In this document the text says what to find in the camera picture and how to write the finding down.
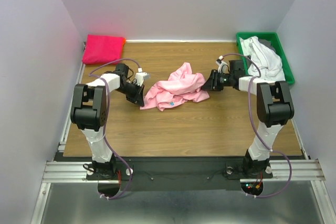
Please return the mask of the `light pink t shirt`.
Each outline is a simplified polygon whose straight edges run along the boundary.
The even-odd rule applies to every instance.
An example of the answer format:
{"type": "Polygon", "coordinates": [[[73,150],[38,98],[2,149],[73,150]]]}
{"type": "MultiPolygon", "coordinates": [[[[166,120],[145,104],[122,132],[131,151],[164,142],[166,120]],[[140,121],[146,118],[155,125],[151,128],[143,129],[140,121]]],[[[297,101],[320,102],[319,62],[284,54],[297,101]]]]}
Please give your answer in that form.
{"type": "Polygon", "coordinates": [[[174,108],[187,101],[202,102],[209,99],[209,94],[201,90],[205,78],[201,73],[193,73],[191,64],[183,63],[172,72],[167,80],[156,82],[144,97],[141,110],[158,108],[160,111],[174,108]]]}

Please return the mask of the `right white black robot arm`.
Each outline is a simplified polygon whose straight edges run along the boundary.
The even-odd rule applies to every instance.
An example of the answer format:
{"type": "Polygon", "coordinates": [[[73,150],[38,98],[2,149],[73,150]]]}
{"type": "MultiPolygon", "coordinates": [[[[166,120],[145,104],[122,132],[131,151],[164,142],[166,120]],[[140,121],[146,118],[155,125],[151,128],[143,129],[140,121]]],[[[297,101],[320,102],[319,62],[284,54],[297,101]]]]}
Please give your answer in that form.
{"type": "Polygon", "coordinates": [[[295,110],[286,81],[269,81],[261,76],[248,76],[242,60],[225,62],[220,56],[216,60],[218,69],[211,70],[208,80],[201,87],[203,91],[222,91],[232,87],[238,91],[256,96],[259,123],[252,123],[255,138],[241,162],[227,163],[229,179],[249,178],[270,174],[270,153],[273,143],[284,125],[293,118],[295,110]]]}

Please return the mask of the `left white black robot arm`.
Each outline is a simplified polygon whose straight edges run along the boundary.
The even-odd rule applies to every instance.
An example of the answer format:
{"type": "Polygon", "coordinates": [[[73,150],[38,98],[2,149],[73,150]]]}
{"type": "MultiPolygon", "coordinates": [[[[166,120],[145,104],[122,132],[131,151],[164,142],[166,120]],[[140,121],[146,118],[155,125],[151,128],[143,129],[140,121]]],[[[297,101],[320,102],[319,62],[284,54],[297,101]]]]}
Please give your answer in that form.
{"type": "Polygon", "coordinates": [[[95,81],[74,87],[70,119],[84,134],[92,153],[91,163],[83,166],[89,180],[111,180],[117,173],[116,155],[106,139],[110,93],[118,91],[127,101],[144,106],[144,81],[150,75],[138,68],[131,81],[129,71],[126,64],[119,63],[114,71],[106,71],[95,81]]]}

